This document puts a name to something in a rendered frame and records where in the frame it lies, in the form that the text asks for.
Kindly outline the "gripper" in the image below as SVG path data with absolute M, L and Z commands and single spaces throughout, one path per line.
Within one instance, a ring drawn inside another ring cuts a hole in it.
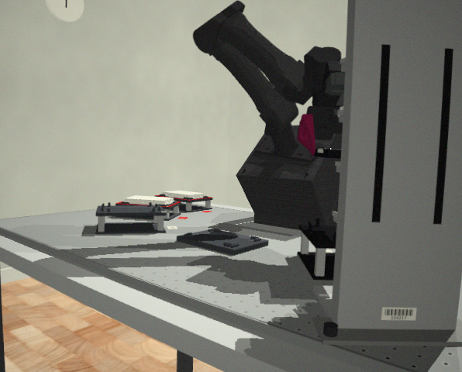
M 343 123 L 339 122 L 337 115 L 339 110 L 338 107 L 309 106 L 307 113 L 302 115 L 297 137 L 311 155 L 315 153 L 315 140 L 331 140 L 333 134 L 342 134 Z

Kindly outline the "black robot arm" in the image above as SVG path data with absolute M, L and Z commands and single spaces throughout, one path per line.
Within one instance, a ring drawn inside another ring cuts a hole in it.
M 296 139 L 291 125 L 298 116 L 293 103 L 304 105 L 312 97 L 312 106 L 343 106 L 341 52 L 314 46 L 304 63 L 297 61 L 255 29 L 244 8 L 235 1 L 197 28 L 193 40 L 237 79 L 266 123 L 267 136 L 256 145 L 255 153 L 312 163 L 317 157 Z

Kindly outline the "black cylinder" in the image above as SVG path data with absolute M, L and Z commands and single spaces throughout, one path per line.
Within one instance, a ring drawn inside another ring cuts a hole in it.
M 328 337 L 336 337 L 338 332 L 338 325 L 335 322 L 325 322 L 323 334 Z

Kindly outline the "grey tower with black slots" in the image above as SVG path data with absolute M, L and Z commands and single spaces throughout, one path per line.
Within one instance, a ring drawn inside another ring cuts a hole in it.
M 456 330 L 462 278 L 462 0 L 348 0 L 333 286 L 338 329 Z M 380 222 L 372 222 L 382 44 L 390 45 Z M 445 48 L 453 49 L 441 224 L 433 224 Z M 333 290 L 333 294 L 332 294 Z M 332 303 L 332 305 L 331 305 Z M 382 307 L 417 308 L 381 320 Z

